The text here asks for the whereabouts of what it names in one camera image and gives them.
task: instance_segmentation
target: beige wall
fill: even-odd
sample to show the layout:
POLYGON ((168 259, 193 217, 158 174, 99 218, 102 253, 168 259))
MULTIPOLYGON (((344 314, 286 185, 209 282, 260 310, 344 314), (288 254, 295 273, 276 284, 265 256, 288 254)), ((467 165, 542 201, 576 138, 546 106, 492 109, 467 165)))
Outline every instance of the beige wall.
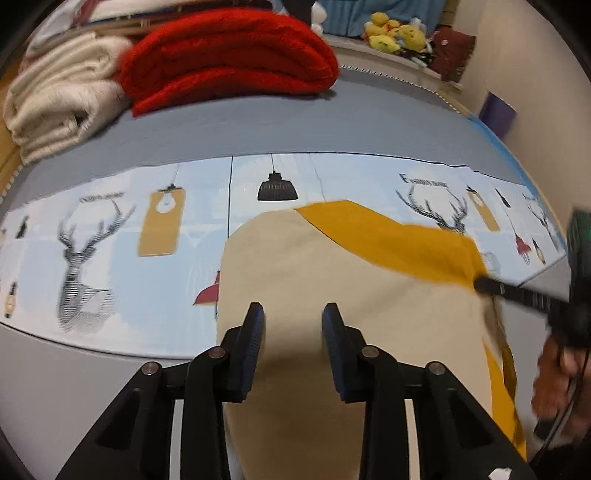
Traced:
POLYGON ((460 0, 453 21, 454 30, 459 30, 467 35, 477 35, 486 2, 487 0, 460 0))
POLYGON ((527 1, 486 3, 462 84, 460 101, 473 112, 489 90, 517 111, 505 143, 563 225, 573 206, 591 209, 591 82, 527 1))

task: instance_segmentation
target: black cable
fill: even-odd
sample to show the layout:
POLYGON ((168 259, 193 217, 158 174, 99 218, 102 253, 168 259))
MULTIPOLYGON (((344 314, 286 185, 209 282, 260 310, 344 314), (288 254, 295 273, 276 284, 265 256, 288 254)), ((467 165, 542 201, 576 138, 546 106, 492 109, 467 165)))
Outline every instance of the black cable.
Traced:
POLYGON ((583 368, 576 375, 576 377, 574 379, 575 388, 574 388, 573 395, 569 400, 568 405, 563 410, 562 414, 555 418, 554 423, 552 425, 552 429, 550 430, 550 434, 546 437, 544 444, 538 450, 538 453, 535 454, 534 458, 530 462, 530 465, 534 468, 539 464, 541 458, 544 456, 546 451, 548 451, 548 447, 552 443, 552 440, 554 440, 554 437, 556 436, 556 434, 560 430, 560 427, 563 425, 564 421, 566 420, 566 417, 572 412, 574 404, 576 403, 576 401, 579 399, 579 397, 581 395, 581 390, 583 389, 583 385, 584 385, 584 375, 587 370, 587 363, 589 362, 589 354, 590 353, 591 353, 590 350, 587 350, 587 352, 585 353, 585 360, 583 361, 583 368))

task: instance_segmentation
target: printed bed cover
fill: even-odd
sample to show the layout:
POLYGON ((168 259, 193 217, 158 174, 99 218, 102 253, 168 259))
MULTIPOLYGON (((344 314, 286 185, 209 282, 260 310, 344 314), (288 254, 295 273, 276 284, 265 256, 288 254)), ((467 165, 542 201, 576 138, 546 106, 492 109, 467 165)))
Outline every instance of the printed bed cover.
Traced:
POLYGON ((192 358, 216 343, 220 260, 259 213, 351 200, 471 237, 491 276, 521 283, 565 255, 527 187, 420 159, 267 154, 138 167, 7 213, 0 321, 97 351, 192 358), (297 200, 262 202, 279 172, 297 200))

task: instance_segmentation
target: red blanket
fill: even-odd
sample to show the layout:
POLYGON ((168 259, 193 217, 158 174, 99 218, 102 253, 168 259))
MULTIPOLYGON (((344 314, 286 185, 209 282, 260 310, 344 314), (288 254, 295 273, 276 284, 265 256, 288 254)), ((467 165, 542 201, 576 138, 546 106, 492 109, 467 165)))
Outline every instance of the red blanket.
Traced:
POLYGON ((332 49, 295 18, 225 8, 171 22, 125 59, 134 116, 166 106, 255 93, 311 95, 334 84, 332 49))

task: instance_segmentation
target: beige cloth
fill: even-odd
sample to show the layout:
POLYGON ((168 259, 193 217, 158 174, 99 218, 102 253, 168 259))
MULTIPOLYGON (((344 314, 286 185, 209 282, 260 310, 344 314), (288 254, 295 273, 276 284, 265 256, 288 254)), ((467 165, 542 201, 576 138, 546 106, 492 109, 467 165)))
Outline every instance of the beige cloth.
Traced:
MULTIPOLYGON (((259 215, 228 239, 220 339, 252 301, 263 305, 266 321, 254 386, 243 404, 226 409, 247 480, 358 478, 364 405, 346 405, 335 391, 320 321, 331 301, 346 325, 399 361, 446 364, 492 414, 483 341, 500 358, 491 337, 500 326, 485 316, 489 303, 467 288, 372 265, 285 210, 259 215)), ((418 479, 413 445, 411 463, 418 479)))
POLYGON ((22 147, 24 164, 90 138, 129 106, 119 83, 109 78, 131 47, 127 38, 86 34, 38 59, 12 82, 4 120, 22 147))

